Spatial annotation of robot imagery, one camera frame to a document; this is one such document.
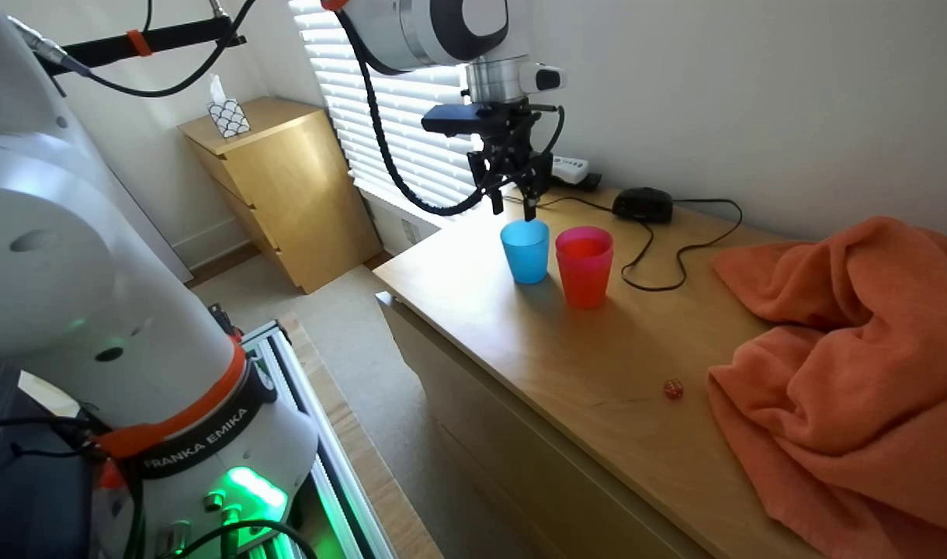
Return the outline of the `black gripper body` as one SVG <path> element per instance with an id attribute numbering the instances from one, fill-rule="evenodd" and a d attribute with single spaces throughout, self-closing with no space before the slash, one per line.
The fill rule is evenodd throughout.
<path id="1" fill-rule="evenodd" d="M 489 102 L 475 109 L 471 132 L 480 146 L 470 154 L 471 181 L 480 188 L 515 183 L 526 192 L 539 192 L 548 181 L 548 151 L 530 146 L 530 126 L 543 105 Z"/>

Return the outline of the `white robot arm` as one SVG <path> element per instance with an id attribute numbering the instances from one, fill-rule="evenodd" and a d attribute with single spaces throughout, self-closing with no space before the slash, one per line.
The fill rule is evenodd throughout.
<path id="1" fill-rule="evenodd" d="M 0 365 L 85 405 L 144 517 L 138 554 L 305 553 L 289 509 L 318 423 L 133 230 L 44 50 L 0 8 Z"/>

